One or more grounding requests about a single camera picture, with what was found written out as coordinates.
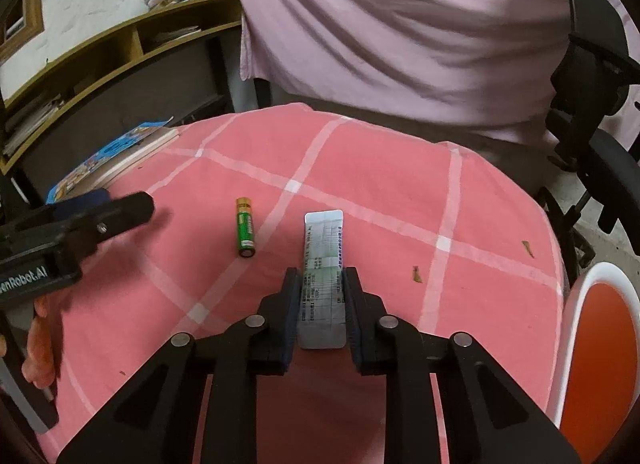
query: wooden shelf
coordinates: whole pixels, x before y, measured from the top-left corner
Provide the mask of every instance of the wooden shelf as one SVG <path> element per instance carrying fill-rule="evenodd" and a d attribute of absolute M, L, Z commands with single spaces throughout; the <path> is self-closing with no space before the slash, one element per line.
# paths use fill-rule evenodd
<path fill-rule="evenodd" d="M 20 158 L 54 124 L 59 123 L 112 83 L 135 72 L 146 62 L 196 40 L 212 38 L 224 30 L 241 25 L 239 0 L 190 0 L 148 12 L 81 43 L 27 81 L 4 102 L 7 117 L 40 94 L 47 97 L 73 93 L 66 104 L 41 124 L 10 157 L 0 158 L 0 170 L 7 174 Z M 197 25 L 202 30 L 154 46 L 153 37 Z"/>

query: pink fabric sheet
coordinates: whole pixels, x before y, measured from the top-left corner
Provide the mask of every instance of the pink fabric sheet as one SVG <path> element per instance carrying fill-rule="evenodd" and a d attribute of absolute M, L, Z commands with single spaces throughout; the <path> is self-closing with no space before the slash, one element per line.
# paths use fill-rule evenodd
<path fill-rule="evenodd" d="M 551 141 L 549 81 L 564 55 L 568 0 L 241 0 L 241 75 L 293 94 Z M 638 31 L 619 0 L 632 56 Z M 638 88 L 605 127 L 630 146 Z"/>
<path fill-rule="evenodd" d="M 327 209 L 344 211 L 344 262 L 391 314 L 472 333 L 546 407 L 558 245 L 536 203 L 472 151 L 292 104 L 183 127 L 110 190 L 146 190 L 156 212 L 101 245 L 56 297 L 60 423 L 40 437 L 52 462 L 172 334 L 212 335 L 254 314 L 302 264 L 305 213 Z M 242 196 L 257 231 L 249 259 L 236 248 Z M 284 378 L 258 379 L 258 460 L 381 463 L 384 401 L 384 380 L 360 377 L 346 348 L 296 349 Z"/>

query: dried leaf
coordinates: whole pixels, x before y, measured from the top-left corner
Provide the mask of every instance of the dried leaf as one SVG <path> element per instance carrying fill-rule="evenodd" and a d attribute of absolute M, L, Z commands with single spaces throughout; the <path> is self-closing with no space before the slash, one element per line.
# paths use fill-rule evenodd
<path fill-rule="evenodd" d="M 422 278 L 420 278 L 420 268 L 418 266 L 414 266 L 414 282 L 422 283 Z"/>
<path fill-rule="evenodd" d="M 529 253 L 529 256 L 531 258 L 535 258 L 535 256 L 533 256 L 533 251 L 531 251 L 531 246 L 529 245 L 529 242 L 527 242 L 526 240 L 523 240 L 522 245 L 527 250 L 527 253 Z"/>

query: black chair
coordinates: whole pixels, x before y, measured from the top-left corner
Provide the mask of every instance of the black chair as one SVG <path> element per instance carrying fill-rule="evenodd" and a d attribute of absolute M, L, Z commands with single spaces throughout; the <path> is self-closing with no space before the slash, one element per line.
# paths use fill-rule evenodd
<path fill-rule="evenodd" d="M 569 282 L 595 253 L 575 230 L 590 198 L 604 208 L 598 225 L 609 234 L 620 219 L 635 254 L 640 254 L 640 136 L 626 151 L 599 129 L 604 116 L 620 110 L 629 85 L 640 84 L 640 64 L 628 55 L 625 30 L 607 0 L 569 0 L 571 33 L 564 58 L 551 77 L 556 89 L 546 127 L 558 139 L 553 162 L 575 171 L 586 188 L 580 201 L 563 213 L 543 188 L 538 201 L 545 207 L 558 236 Z M 583 254 L 578 257 L 576 250 Z"/>

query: wooden frame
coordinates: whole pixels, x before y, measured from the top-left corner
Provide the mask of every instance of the wooden frame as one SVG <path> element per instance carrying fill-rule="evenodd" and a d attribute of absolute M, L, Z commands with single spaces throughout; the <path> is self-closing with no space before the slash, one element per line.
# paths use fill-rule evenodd
<path fill-rule="evenodd" d="M 44 31 L 42 0 L 22 0 L 22 14 L 24 15 L 24 27 L 0 44 L 0 64 Z"/>

